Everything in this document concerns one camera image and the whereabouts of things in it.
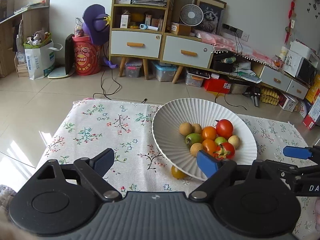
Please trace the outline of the large red tomato with stem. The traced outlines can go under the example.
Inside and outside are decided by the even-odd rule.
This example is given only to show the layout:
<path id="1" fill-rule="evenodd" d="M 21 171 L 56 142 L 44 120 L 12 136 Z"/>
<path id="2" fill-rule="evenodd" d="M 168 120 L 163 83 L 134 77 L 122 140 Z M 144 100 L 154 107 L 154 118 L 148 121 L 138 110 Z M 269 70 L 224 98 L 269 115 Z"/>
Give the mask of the large red tomato with stem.
<path id="1" fill-rule="evenodd" d="M 235 148 L 229 142 L 223 142 L 217 146 L 216 151 L 213 153 L 214 158 L 217 160 L 233 159 L 235 155 Z"/>

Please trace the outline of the brown longan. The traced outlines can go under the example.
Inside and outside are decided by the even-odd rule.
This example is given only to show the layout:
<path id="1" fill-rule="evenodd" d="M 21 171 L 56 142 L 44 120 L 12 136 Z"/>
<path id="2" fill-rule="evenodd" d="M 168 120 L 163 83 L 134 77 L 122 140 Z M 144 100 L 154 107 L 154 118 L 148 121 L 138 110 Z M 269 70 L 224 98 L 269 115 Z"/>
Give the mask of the brown longan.
<path id="1" fill-rule="evenodd" d="M 201 134 L 202 133 L 202 127 L 200 124 L 192 124 L 193 127 L 193 132 L 197 133 L 197 134 Z"/>
<path id="2" fill-rule="evenodd" d="M 241 144 L 241 140 L 237 135 L 229 137 L 228 142 L 232 144 L 235 149 L 237 149 Z"/>
<path id="3" fill-rule="evenodd" d="M 188 136 L 189 134 L 193 133 L 193 126 L 189 122 L 181 123 L 179 126 L 179 133 L 184 137 Z"/>
<path id="4" fill-rule="evenodd" d="M 192 144 L 192 146 L 190 147 L 190 153 L 193 157 L 196 157 L 198 152 L 201 150 L 203 150 L 203 147 L 199 142 Z"/>

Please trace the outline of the dark yellow-green tomato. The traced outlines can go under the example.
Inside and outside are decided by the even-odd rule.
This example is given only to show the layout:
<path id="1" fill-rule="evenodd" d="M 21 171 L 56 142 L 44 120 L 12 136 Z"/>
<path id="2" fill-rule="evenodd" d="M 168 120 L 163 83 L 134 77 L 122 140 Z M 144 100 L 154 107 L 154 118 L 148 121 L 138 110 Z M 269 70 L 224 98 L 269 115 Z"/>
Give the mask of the dark yellow-green tomato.
<path id="1" fill-rule="evenodd" d="M 176 179 L 184 179 L 188 176 L 187 174 L 185 174 L 175 166 L 171 167 L 171 175 Z"/>

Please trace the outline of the small orange tomato lower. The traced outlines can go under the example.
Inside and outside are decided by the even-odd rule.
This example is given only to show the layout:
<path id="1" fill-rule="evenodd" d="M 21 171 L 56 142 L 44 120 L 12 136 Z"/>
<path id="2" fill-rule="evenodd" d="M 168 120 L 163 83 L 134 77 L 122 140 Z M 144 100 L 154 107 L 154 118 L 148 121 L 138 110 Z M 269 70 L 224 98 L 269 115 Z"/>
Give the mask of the small orange tomato lower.
<path id="1" fill-rule="evenodd" d="M 202 148 L 203 148 L 204 152 L 208 153 L 211 156 L 214 156 L 214 153 L 217 149 L 217 144 L 215 143 L 215 141 L 213 141 L 211 139 L 205 139 L 202 142 Z"/>

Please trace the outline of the small orange tomato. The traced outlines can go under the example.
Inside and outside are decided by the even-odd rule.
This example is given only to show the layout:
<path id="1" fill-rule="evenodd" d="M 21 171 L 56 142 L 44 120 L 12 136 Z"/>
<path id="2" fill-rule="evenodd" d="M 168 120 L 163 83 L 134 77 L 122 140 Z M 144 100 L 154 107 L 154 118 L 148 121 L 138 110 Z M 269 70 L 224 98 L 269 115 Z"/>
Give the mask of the small orange tomato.
<path id="1" fill-rule="evenodd" d="M 202 148 L 203 148 L 204 152 L 208 153 L 211 156 L 214 156 L 214 153 L 217 149 L 217 144 L 215 143 L 215 141 L 213 141 L 211 139 L 205 139 L 202 142 Z"/>
<path id="2" fill-rule="evenodd" d="M 216 129 L 215 129 L 215 127 L 213 127 L 213 126 L 204 127 L 204 128 L 202 129 L 201 135 L 202 135 L 202 138 L 203 138 L 204 140 L 207 140 L 207 139 L 209 139 L 209 140 L 215 140 L 216 135 L 217 135 Z"/>

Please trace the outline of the green tomato right in plate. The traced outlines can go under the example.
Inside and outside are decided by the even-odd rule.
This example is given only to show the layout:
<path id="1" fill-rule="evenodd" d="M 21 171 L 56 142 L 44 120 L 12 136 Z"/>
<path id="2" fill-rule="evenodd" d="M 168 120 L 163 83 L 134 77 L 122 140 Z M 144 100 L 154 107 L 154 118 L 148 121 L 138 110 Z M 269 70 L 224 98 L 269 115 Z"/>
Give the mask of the green tomato right in plate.
<path id="1" fill-rule="evenodd" d="M 222 143 L 224 143 L 224 142 L 227 142 L 228 140 L 225 139 L 224 137 L 216 137 L 216 139 L 215 139 L 214 141 L 215 141 L 215 143 L 216 143 L 217 145 L 220 145 L 220 144 L 222 144 Z"/>

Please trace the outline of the green tomato in plate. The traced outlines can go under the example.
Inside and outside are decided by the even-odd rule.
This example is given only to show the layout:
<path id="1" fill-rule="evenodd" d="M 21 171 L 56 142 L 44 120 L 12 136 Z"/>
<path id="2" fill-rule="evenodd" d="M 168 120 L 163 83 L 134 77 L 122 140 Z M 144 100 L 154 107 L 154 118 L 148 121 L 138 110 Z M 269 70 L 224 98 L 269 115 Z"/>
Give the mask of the green tomato in plate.
<path id="1" fill-rule="evenodd" d="M 203 138 L 199 133 L 191 133 L 185 137 L 186 145 L 191 148 L 191 146 L 195 143 L 202 143 Z"/>
<path id="2" fill-rule="evenodd" d="M 224 143 L 224 142 L 227 142 L 228 140 L 225 139 L 224 137 L 216 137 L 216 139 L 215 139 L 214 141 L 215 141 L 215 143 L 216 143 L 217 145 L 220 145 L 220 144 L 222 144 L 222 143 Z"/>

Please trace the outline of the small orange tomato upper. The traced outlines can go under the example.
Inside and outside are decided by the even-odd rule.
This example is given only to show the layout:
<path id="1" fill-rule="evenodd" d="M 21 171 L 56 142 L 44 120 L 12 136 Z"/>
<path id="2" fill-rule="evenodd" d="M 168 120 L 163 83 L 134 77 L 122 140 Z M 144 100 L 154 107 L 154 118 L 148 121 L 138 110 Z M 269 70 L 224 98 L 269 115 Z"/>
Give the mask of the small orange tomato upper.
<path id="1" fill-rule="evenodd" d="M 216 129 L 215 129 L 215 127 L 213 127 L 213 126 L 204 127 L 204 128 L 202 129 L 201 135 L 202 135 L 202 138 L 203 138 L 204 140 L 207 140 L 207 139 L 209 139 L 209 140 L 215 140 L 216 135 L 217 135 Z"/>

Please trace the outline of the green tomato left in plate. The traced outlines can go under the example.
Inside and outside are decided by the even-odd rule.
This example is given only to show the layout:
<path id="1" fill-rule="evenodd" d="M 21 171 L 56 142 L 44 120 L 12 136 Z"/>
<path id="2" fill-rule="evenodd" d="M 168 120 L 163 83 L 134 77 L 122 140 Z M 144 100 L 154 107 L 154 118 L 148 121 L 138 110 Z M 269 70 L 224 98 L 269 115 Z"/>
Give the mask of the green tomato left in plate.
<path id="1" fill-rule="evenodd" d="M 186 145 L 191 148 L 191 146 L 195 143 L 202 143 L 203 138 L 199 133 L 191 133 L 185 137 Z"/>

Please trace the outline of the red tomato in plate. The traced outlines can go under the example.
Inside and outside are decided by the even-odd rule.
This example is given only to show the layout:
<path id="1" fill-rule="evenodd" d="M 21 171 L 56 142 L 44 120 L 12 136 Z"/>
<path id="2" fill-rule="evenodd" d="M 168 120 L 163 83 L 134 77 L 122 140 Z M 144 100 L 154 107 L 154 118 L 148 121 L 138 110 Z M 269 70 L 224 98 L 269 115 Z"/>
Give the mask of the red tomato in plate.
<path id="1" fill-rule="evenodd" d="M 221 119 L 216 124 L 216 132 L 220 137 L 229 139 L 233 135 L 233 125 L 227 119 Z"/>

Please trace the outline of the floral tablecloth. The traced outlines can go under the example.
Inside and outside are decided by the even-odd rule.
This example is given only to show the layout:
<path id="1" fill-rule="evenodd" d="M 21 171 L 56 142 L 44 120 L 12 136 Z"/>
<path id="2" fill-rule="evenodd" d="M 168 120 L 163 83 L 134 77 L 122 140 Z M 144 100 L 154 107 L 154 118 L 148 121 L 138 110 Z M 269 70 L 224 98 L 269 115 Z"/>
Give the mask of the floral tablecloth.
<path id="1" fill-rule="evenodd" d="M 104 175 L 121 194 L 129 191 L 183 191 L 191 193 L 201 180 L 171 175 L 171 163 L 159 151 L 152 135 L 152 121 L 159 105 L 86 99 L 76 101 L 40 163 L 57 159 L 73 163 L 81 157 L 93 158 L 107 148 L 114 151 L 114 164 Z M 305 147 L 306 142 L 289 123 L 237 115 L 251 130 L 257 145 L 257 159 L 269 159 L 298 167 L 312 161 L 288 158 L 285 146 Z"/>

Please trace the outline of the brown longan in plate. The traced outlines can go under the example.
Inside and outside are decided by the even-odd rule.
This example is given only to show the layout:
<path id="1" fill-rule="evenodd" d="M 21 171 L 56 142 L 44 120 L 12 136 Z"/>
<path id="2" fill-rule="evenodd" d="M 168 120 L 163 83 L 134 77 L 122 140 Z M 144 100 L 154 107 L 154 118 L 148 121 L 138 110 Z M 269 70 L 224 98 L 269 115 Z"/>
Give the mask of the brown longan in plate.
<path id="1" fill-rule="evenodd" d="M 200 124 L 192 124 L 193 127 L 193 132 L 197 133 L 197 134 L 201 134 L 202 133 L 202 127 Z"/>

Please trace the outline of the white ribbed plate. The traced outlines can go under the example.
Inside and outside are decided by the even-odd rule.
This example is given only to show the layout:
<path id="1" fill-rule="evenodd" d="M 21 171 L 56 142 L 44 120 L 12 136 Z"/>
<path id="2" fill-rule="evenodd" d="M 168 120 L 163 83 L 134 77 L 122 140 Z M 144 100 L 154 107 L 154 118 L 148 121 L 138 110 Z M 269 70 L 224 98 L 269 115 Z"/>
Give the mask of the white ribbed plate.
<path id="1" fill-rule="evenodd" d="M 250 165 L 257 158 L 257 145 L 249 127 L 235 113 L 212 101 L 197 98 L 182 98 L 164 104 L 152 121 L 152 135 L 159 151 L 185 174 L 205 181 L 206 175 L 189 152 L 185 137 L 179 132 L 180 124 L 189 122 L 201 127 L 212 126 L 218 120 L 227 119 L 240 138 L 240 147 L 233 160 L 240 165 Z"/>

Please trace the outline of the yellow egg tray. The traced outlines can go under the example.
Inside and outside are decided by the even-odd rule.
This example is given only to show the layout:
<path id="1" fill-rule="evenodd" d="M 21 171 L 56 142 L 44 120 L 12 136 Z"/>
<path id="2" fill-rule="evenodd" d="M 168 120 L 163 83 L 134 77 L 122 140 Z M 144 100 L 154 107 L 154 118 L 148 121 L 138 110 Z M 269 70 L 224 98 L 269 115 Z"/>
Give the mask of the yellow egg tray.
<path id="1" fill-rule="evenodd" d="M 262 87 L 260 101 L 276 106 L 279 103 L 279 94 L 275 90 Z"/>

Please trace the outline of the red box under stand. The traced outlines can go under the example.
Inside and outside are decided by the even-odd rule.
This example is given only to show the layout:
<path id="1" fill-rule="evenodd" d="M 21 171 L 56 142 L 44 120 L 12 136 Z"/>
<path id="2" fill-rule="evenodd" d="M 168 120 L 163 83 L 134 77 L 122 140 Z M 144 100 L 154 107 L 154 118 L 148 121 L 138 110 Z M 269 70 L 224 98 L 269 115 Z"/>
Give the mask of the red box under stand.
<path id="1" fill-rule="evenodd" d="M 231 86 L 231 83 L 222 78 L 214 79 L 211 77 L 204 82 L 204 88 L 208 92 L 229 94 Z"/>

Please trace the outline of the black panel heater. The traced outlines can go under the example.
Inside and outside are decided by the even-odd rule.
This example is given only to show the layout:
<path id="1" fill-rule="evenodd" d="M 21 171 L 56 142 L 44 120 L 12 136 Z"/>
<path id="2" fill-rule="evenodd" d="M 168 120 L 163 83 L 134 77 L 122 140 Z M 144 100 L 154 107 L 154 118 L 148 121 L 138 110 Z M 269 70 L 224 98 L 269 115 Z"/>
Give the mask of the black panel heater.
<path id="1" fill-rule="evenodd" d="M 48 75 L 49 79 L 63 79 L 70 77 L 75 72 L 73 34 L 65 40 L 65 64 L 55 67 Z"/>

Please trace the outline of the low tv stand with drawers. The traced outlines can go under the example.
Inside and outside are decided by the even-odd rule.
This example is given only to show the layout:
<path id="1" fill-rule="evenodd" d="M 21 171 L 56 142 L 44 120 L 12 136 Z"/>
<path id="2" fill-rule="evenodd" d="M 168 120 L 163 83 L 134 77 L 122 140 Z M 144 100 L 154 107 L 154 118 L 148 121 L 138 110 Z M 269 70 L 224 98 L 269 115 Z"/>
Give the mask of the low tv stand with drawers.
<path id="1" fill-rule="evenodd" d="M 251 69 L 253 70 L 253 72 L 255 72 L 256 76 L 261 80 L 263 84 L 287 92 L 291 95 L 296 96 L 297 98 L 305 98 L 308 92 L 308 87 L 299 82 L 294 77 L 290 76 L 289 74 L 286 74 L 281 68 L 277 68 L 270 64 L 263 63 L 263 61 L 252 59 L 231 51 L 214 51 L 214 57 L 216 59 L 218 59 L 218 57 L 222 58 L 227 54 L 231 54 L 232 56 L 235 56 L 237 59 L 242 59 L 250 62 Z"/>

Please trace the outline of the clear storage box pink label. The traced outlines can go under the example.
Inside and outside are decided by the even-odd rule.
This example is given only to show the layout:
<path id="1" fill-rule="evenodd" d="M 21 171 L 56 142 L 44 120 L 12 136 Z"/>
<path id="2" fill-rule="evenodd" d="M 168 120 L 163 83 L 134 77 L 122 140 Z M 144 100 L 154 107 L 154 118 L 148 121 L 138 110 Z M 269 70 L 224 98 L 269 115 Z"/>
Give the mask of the clear storage box pink label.
<path id="1" fill-rule="evenodd" d="M 143 61 L 141 59 L 133 60 L 125 63 L 126 77 L 139 77 L 142 66 L 143 66 Z"/>

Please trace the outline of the clear storage box blue lid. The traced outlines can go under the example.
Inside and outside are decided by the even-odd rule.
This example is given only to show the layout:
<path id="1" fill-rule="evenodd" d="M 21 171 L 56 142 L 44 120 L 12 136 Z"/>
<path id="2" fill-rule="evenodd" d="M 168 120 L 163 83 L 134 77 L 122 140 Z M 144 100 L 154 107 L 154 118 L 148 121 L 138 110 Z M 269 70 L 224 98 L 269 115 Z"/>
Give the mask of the clear storage box blue lid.
<path id="1" fill-rule="evenodd" d="M 172 82 L 177 72 L 177 66 L 151 61 L 152 73 L 159 82 Z"/>

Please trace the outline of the red snack bucket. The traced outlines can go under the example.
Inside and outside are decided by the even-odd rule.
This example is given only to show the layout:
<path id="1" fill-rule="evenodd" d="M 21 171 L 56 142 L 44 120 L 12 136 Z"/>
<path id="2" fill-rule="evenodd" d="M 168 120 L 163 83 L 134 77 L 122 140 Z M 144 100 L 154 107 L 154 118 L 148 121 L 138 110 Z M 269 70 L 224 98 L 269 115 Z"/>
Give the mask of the red snack bucket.
<path id="1" fill-rule="evenodd" d="M 78 75 L 87 76 L 100 72 L 100 48 L 94 45 L 90 36 L 75 35 L 72 37 L 74 44 L 75 71 Z"/>

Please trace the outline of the pink cloth on stand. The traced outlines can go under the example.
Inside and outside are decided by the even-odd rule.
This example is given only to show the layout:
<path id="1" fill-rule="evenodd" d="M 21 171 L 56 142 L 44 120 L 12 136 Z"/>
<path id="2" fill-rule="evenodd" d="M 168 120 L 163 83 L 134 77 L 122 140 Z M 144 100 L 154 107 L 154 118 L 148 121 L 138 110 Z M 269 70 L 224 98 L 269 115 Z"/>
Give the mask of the pink cloth on stand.
<path id="1" fill-rule="evenodd" d="M 230 51 L 236 53 L 249 60 L 257 61 L 270 68 L 277 69 L 278 67 L 273 63 L 272 59 L 257 49 L 246 45 L 245 42 L 240 41 L 235 37 L 223 37 L 220 35 L 207 33 L 201 30 L 195 30 L 196 37 L 200 38 L 203 43 L 213 46 L 214 51 Z"/>

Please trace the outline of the white paper shopping bag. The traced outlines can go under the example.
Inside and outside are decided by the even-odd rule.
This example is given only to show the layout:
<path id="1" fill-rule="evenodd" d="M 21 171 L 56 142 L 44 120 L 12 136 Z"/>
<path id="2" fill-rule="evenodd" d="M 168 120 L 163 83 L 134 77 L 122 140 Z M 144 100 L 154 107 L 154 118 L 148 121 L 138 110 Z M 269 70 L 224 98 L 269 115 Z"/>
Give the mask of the white paper shopping bag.
<path id="1" fill-rule="evenodd" d="M 43 31 L 28 36 L 23 46 L 31 80 L 47 77 L 55 67 L 55 53 L 63 48 L 53 42 L 51 33 Z"/>

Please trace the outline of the purple plush hat toy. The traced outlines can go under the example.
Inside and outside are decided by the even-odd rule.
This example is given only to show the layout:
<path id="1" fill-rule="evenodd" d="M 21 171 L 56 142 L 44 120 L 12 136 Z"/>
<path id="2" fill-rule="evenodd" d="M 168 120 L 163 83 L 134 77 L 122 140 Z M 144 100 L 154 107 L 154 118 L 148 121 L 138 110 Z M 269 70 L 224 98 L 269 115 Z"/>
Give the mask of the purple plush hat toy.
<path id="1" fill-rule="evenodd" d="M 109 41 L 111 16 L 105 7 L 93 4 L 84 10 L 82 19 L 94 45 L 102 46 Z"/>

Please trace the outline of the white desk fan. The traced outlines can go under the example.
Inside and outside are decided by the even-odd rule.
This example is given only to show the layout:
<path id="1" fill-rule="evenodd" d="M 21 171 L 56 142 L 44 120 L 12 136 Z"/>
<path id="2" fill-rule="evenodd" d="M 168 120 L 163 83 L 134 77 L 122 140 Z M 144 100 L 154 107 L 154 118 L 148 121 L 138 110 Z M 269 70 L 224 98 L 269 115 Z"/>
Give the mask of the white desk fan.
<path id="1" fill-rule="evenodd" d="M 186 4 L 181 7 L 179 23 L 191 27 L 190 36 L 196 36 L 194 28 L 202 23 L 203 18 L 203 11 L 198 5 Z"/>

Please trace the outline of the framed cat picture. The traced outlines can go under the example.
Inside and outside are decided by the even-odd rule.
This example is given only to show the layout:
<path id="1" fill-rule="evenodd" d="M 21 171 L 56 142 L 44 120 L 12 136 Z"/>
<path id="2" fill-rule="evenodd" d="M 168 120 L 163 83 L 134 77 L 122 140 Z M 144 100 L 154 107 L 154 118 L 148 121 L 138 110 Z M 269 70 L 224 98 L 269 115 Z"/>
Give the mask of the framed cat picture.
<path id="1" fill-rule="evenodd" d="M 203 11 L 203 20 L 197 30 L 219 35 L 227 3 L 221 0 L 195 0 Z"/>

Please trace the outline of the wooden cabinet with white drawers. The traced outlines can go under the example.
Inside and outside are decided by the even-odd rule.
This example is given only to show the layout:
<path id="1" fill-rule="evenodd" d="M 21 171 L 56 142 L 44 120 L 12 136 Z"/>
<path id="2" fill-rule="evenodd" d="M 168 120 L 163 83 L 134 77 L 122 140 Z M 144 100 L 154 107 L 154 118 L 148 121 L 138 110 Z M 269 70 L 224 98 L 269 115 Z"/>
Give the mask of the wooden cabinet with white drawers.
<path id="1" fill-rule="evenodd" d="M 109 53 L 121 58 L 119 76 L 131 58 L 142 60 L 146 79 L 151 60 L 177 65 L 174 82 L 185 67 L 209 70 L 213 47 L 199 38 L 171 33 L 169 14 L 170 0 L 163 6 L 112 0 Z"/>

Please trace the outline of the wooden bookshelf left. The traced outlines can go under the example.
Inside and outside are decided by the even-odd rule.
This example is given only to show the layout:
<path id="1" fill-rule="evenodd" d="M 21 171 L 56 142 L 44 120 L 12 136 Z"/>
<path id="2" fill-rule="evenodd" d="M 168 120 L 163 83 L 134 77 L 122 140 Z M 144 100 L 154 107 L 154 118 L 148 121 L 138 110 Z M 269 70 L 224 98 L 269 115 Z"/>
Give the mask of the wooden bookshelf left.
<path id="1" fill-rule="evenodd" d="M 18 29 L 22 42 L 36 31 L 49 30 L 50 0 L 1 0 L 1 77 L 16 72 Z"/>

